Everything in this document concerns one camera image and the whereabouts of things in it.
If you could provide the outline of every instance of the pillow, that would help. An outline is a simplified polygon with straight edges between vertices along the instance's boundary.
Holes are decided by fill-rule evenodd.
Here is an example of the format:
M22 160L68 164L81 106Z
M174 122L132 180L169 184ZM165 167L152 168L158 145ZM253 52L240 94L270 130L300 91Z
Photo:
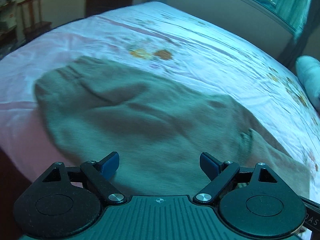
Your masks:
M311 104L320 113L320 62L310 56L298 57L296 71Z

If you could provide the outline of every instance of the crosshair marking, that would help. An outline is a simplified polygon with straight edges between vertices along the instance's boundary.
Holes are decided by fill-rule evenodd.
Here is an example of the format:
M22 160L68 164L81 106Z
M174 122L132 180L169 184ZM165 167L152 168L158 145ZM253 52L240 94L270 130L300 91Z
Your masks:
M165 201L165 200L164 200L163 198L157 198L156 201L157 201L158 203L162 203L162 202Z

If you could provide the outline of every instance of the bedsheet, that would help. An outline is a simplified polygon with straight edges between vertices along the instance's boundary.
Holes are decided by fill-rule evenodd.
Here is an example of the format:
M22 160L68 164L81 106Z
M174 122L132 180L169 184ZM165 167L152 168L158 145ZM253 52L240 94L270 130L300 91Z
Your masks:
M34 81L80 56L129 64L203 93L231 95L309 167L310 199L320 202L320 118L297 77L248 41L159 2L61 26L0 61L0 147L31 181L55 161L72 165L44 132Z

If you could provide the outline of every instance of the towel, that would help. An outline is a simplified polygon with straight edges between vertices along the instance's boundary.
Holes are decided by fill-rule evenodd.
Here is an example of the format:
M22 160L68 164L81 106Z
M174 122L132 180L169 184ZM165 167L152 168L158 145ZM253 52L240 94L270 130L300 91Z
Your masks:
M265 162L309 197L307 167L229 95L91 57L45 73L35 95L51 141L73 163L119 153L110 182L127 196L193 197L210 182L199 165L209 152L242 167Z

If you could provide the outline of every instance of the silver rivet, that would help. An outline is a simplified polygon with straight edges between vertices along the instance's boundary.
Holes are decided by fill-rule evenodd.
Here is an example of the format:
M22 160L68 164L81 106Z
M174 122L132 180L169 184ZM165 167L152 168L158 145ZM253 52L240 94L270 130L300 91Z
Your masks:
M114 194L111 194L109 195L108 197L111 201L114 201L114 202L119 202L121 200L124 199L124 196L122 194L119 194L119 193L114 193Z
M206 202L211 199L211 196L207 193L201 193L196 196L196 199L202 202Z

